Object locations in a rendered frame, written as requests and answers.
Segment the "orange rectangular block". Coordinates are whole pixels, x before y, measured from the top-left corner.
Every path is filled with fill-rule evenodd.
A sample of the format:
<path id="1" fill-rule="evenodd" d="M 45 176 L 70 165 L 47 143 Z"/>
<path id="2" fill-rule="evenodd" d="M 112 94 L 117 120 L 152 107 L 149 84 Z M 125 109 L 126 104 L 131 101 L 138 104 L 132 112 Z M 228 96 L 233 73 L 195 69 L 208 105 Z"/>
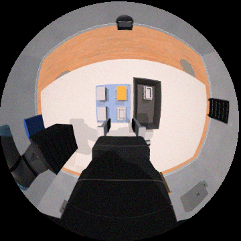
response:
<path id="1" fill-rule="evenodd" d="M 117 86 L 117 100 L 126 100 L 126 99 L 127 99 L 127 87 Z"/>

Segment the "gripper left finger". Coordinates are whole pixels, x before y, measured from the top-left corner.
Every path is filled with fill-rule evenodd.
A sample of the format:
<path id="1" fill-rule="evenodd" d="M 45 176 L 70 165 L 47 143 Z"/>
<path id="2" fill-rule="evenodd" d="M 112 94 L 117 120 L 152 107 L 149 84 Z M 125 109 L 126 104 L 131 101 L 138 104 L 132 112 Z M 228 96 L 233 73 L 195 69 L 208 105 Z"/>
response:
<path id="1" fill-rule="evenodd" d="M 98 138 L 100 136 L 106 136 L 110 128 L 111 128 L 110 118 L 107 118 L 101 126 L 97 126 L 96 128 Z"/>

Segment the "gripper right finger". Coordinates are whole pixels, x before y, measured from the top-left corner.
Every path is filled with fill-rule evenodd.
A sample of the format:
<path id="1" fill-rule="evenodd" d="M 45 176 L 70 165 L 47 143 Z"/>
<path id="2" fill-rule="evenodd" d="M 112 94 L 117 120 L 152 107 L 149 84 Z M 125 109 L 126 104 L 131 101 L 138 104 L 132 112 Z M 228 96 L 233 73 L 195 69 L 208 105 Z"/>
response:
<path id="1" fill-rule="evenodd" d="M 146 131 L 145 126 L 141 126 L 140 123 L 135 118 L 132 118 L 131 127 L 133 129 L 133 132 L 136 134 L 136 136 L 141 136 L 145 139 L 145 131 Z"/>

